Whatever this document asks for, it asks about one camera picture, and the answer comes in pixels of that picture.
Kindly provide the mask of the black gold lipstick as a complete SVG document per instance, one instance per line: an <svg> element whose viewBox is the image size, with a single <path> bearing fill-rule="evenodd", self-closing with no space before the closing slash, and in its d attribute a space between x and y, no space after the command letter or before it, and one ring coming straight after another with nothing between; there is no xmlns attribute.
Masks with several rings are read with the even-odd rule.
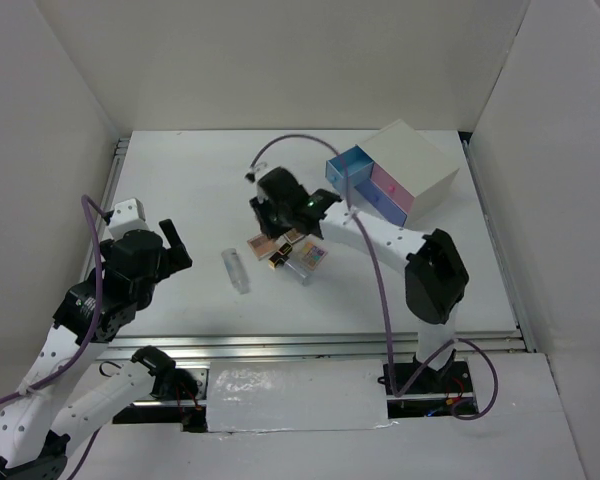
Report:
<svg viewBox="0 0 600 480"><path fill-rule="evenodd" d="M293 251L293 246L286 242L283 243L268 259L268 263L271 269L275 270L276 268L283 266L287 260L291 252Z"/></svg>

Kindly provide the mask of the light blue drawer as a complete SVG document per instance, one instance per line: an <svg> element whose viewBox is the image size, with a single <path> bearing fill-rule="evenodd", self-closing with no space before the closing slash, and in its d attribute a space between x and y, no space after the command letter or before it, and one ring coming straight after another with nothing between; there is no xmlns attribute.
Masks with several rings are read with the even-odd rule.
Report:
<svg viewBox="0 0 600 480"><path fill-rule="evenodd" d="M337 157L326 161L325 178L342 196L347 189L371 177L374 161L359 146L353 146Z"/></svg>

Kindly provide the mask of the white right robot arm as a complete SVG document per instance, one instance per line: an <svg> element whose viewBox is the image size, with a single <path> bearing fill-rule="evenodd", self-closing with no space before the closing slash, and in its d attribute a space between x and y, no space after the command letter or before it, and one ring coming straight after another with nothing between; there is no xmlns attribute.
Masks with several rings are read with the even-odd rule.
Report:
<svg viewBox="0 0 600 480"><path fill-rule="evenodd" d="M385 381L396 395L409 389L396 378L394 339L386 287L380 268L387 266L404 281L405 303L418 321L415 379L437 391L450 378L455 357L455 316L465 296L469 274L444 230L408 230L349 205L340 195L318 189L309 193L283 167L246 180L256 188L249 205L262 234L277 239L290 230L346 245L368 254L377 281L383 318L388 372Z"/></svg>

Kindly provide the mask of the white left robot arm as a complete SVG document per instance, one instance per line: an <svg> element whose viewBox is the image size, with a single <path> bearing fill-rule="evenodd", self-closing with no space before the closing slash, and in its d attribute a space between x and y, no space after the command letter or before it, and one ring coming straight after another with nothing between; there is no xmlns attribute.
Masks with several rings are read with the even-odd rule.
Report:
<svg viewBox="0 0 600 480"><path fill-rule="evenodd" d="M173 222L159 227L100 242L99 266L66 292L36 361L0 406L0 479L57 479L76 448L134 401L166 399L179 383L196 389L171 357L145 346L99 387L69 399L119 330L150 305L156 285L192 266Z"/></svg>

